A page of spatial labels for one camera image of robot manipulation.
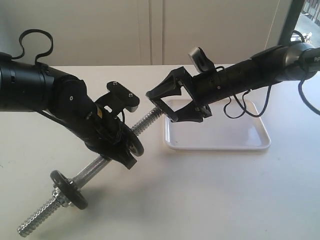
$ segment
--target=white table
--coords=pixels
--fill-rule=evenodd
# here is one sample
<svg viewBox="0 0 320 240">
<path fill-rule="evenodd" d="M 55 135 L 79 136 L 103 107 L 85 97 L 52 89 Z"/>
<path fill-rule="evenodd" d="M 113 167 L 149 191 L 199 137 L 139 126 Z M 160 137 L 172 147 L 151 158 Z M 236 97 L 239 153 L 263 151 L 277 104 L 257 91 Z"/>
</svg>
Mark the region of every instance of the white table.
<svg viewBox="0 0 320 240">
<path fill-rule="evenodd" d="M 126 115 L 132 126 L 153 107 L 145 93 L 176 67 L 58 68 L 84 79 L 93 100 L 109 81 L 132 90 L 141 100 Z M 87 209 L 58 209 L 29 239 L 319 239 L 320 117 L 302 103 L 297 85 L 271 91 L 262 116 L 267 151 L 174 151 L 163 143 L 161 117 L 140 136 L 145 152 L 131 170 L 111 162 L 82 189 Z M 320 75 L 304 88 L 319 103 Z M 248 95 L 259 110 L 265 92 Z M 17 226 L 51 197 L 50 172 L 71 178 L 97 155 L 37 113 L 1 112 L 0 119 L 0 239 L 21 239 Z"/>
</svg>

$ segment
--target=white tray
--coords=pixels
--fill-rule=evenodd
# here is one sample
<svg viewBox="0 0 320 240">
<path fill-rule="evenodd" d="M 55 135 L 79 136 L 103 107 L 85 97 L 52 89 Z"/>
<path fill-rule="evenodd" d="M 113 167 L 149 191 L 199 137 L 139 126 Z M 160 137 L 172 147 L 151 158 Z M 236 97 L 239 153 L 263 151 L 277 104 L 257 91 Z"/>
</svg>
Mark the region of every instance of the white tray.
<svg viewBox="0 0 320 240">
<path fill-rule="evenodd" d="M 190 100 L 170 100 L 167 104 L 178 110 Z M 263 150 L 271 140 L 261 118 L 244 114 L 238 119 L 228 118 L 223 111 L 229 100 L 210 104 L 212 116 L 203 122 L 171 122 L 164 119 L 164 141 L 171 149 L 178 150 Z M 245 100 L 247 110 L 257 114 L 252 101 Z M 242 112 L 235 100 L 227 107 L 227 113 L 235 117 Z"/>
</svg>

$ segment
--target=cabinet door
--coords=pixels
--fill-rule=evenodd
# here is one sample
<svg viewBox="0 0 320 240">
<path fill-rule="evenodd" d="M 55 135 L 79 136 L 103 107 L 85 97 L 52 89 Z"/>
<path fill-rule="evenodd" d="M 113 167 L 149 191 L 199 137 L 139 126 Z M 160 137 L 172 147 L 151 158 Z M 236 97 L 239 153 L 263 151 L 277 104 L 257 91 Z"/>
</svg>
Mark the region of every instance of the cabinet door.
<svg viewBox="0 0 320 240">
<path fill-rule="evenodd" d="M 190 64 L 188 52 L 198 46 L 215 63 L 236 63 L 276 45 L 291 0 L 158 2 L 163 8 L 152 7 L 151 15 L 162 10 L 161 61 L 171 65 Z"/>
<path fill-rule="evenodd" d="M 19 49 L 26 29 L 48 31 L 54 39 L 52 55 L 44 62 L 70 65 L 150 64 L 149 4 L 145 0 L 42 1 L 10 0 L 1 4 L 11 39 Z M 49 47 L 46 37 L 34 33 L 23 40 L 25 62 Z"/>
</svg>

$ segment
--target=screw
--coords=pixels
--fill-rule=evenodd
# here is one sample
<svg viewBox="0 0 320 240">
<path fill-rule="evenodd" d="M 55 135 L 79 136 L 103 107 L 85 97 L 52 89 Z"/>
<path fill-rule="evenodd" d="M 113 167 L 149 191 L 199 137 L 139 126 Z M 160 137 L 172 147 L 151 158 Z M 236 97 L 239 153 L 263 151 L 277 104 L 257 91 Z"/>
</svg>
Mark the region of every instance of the screw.
<svg viewBox="0 0 320 240">
<path fill-rule="evenodd" d="M 163 112 L 158 107 L 153 108 L 139 122 L 137 122 L 131 128 L 131 130 L 137 136 L 140 135 L 162 114 Z M 111 158 L 105 159 L 102 156 L 98 156 L 94 161 L 92 161 L 82 171 L 80 171 L 71 181 L 74 182 L 74 186 L 76 188 L 81 189 L 111 161 Z M 49 201 L 47 201 L 41 208 L 39 208 L 33 215 L 31 215 L 23 224 L 21 224 L 17 228 L 17 232 L 20 234 L 20 236 L 24 238 L 27 237 L 60 206 L 69 206 L 67 202 L 68 199 L 66 199 L 62 192 L 54 189 L 52 195 L 53 197 Z"/>
</svg>

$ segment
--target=table surface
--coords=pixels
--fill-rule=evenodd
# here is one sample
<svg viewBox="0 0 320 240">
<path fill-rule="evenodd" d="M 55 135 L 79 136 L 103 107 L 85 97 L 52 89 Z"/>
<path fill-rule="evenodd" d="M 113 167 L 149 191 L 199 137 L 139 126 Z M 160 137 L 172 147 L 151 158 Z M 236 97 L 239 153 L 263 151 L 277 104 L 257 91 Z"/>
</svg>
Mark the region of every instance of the table surface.
<svg viewBox="0 0 320 240">
<path fill-rule="evenodd" d="M 141 103 L 126 114 L 132 126 L 153 107 L 145 93 L 176 67 L 57 68 L 84 79 L 93 100 L 109 81 L 133 91 Z M 320 75 L 304 89 L 319 103 Z M 247 98 L 260 110 L 265 95 L 264 88 Z M 297 82 L 271 90 L 262 116 L 272 141 L 266 151 L 175 151 L 164 144 L 163 118 L 139 137 L 145 151 L 131 170 L 112 161 L 82 189 L 87 209 L 59 208 L 29 239 L 320 238 L 320 118 L 301 101 Z M 21 239 L 17 226 L 51 197 L 50 172 L 71 178 L 97 155 L 37 113 L 0 119 L 0 238 Z"/>
</svg>

